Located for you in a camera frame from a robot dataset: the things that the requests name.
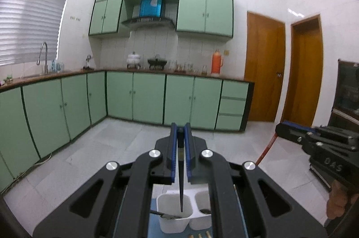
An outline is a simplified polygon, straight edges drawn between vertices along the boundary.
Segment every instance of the human hand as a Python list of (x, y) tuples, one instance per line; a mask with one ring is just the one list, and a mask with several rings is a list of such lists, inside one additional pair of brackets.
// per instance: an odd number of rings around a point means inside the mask
[[(350, 203), (354, 204), (358, 199), (358, 194), (350, 197)], [(348, 203), (348, 195), (343, 189), (343, 186), (337, 180), (332, 184), (332, 191), (329, 193), (329, 200), (327, 202), (327, 216), (333, 220), (341, 217), (345, 212), (345, 205)]]

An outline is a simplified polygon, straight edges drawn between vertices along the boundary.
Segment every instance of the faucet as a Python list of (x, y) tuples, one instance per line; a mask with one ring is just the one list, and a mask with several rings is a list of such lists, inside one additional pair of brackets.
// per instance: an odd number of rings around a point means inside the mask
[(44, 47), (44, 45), (45, 45), (45, 48), (46, 48), (46, 51), (45, 51), (46, 54), (45, 54), (45, 68), (44, 68), (44, 73), (47, 74), (47, 44), (46, 44), (46, 42), (43, 42), (42, 45), (41, 45), (39, 60), (37, 60), (36, 65), (37, 65), (37, 66), (40, 65), (40, 57), (41, 57), (42, 47)]

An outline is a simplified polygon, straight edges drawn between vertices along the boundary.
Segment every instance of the blue table surface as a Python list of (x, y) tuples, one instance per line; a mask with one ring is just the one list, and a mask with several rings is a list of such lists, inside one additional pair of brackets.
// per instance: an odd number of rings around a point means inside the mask
[[(151, 200), (151, 210), (157, 210), (156, 199)], [(206, 238), (206, 231), (209, 231), (213, 237), (212, 227), (205, 230), (194, 231), (187, 225), (186, 229), (181, 233), (166, 234), (161, 231), (159, 226), (159, 216), (150, 214), (150, 221), (148, 223), (148, 235), (147, 238), (188, 238), (190, 234), (198, 238), (198, 234), (202, 234), (203, 238)]]

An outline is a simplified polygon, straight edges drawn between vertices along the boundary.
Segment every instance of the range hood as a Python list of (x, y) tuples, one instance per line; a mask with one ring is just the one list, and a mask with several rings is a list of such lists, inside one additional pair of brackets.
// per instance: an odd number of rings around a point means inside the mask
[(165, 4), (163, 0), (141, 0), (138, 17), (133, 17), (121, 22), (132, 31), (143, 26), (166, 26), (175, 28), (172, 19), (164, 16)]

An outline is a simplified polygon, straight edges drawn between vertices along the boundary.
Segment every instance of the window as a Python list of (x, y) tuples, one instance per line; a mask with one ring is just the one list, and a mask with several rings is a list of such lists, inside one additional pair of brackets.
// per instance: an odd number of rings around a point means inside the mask
[(55, 59), (65, 6), (66, 0), (0, 0), (0, 66), (36, 62), (42, 42)]

